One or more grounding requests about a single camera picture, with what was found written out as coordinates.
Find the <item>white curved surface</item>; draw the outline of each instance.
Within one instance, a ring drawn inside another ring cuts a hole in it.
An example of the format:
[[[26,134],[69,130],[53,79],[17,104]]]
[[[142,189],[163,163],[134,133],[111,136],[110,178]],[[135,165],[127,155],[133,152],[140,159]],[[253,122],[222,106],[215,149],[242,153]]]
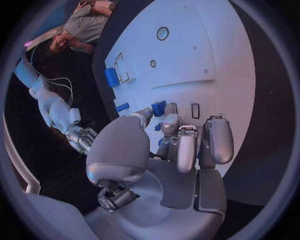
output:
[[[169,29],[164,41],[157,39],[160,27]],[[155,0],[121,34],[107,68],[120,53],[119,72],[129,81],[113,88],[115,105],[130,106],[120,116],[165,100],[177,104],[184,125],[201,131],[209,116],[222,114],[230,122],[236,157],[252,115],[255,65],[247,33],[228,1]],[[192,103],[200,105],[200,119],[192,118]],[[152,118],[146,129],[154,153],[163,137],[154,127],[163,118]],[[232,163],[216,168],[224,176]]]

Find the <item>person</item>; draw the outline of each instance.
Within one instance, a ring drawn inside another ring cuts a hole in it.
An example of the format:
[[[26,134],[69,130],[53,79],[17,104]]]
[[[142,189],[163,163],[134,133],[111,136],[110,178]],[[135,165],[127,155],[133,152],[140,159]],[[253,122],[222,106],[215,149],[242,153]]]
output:
[[[94,53],[97,39],[112,14],[113,7],[114,3],[107,1],[78,5],[64,25],[62,33],[53,37],[49,45],[50,53],[58,54],[66,48],[87,54]]]

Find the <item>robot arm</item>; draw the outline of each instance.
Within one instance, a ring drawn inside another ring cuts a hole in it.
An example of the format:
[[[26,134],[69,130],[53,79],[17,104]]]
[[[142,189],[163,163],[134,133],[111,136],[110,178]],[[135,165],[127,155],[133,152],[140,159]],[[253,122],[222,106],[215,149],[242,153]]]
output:
[[[70,108],[61,96],[50,91],[47,79],[37,74],[25,56],[17,63],[14,73],[37,100],[47,126],[59,130],[74,149],[87,154],[97,133],[91,128],[83,129],[76,125],[81,120],[79,109]]]

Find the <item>blue object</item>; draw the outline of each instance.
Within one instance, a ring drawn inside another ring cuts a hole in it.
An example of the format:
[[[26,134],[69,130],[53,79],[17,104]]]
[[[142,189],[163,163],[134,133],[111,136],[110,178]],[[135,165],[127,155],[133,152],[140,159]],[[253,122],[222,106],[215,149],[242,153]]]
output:
[[[158,101],[151,105],[154,116],[160,117],[165,114],[166,101]]]
[[[117,112],[121,112],[125,109],[129,109],[129,104],[126,102],[126,103],[124,103],[120,106],[117,106],[115,109],[116,109]]]
[[[158,146],[160,146],[162,144],[164,138],[162,138],[161,140],[158,141]]]
[[[154,128],[155,131],[160,131],[161,130],[161,124],[157,124]]]
[[[118,79],[118,76],[117,76],[117,72],[113,67],[110,67],[110,68],[105,70],[105,76],[106,76],[108,85],[111,88],[120,85],[119,79]]]

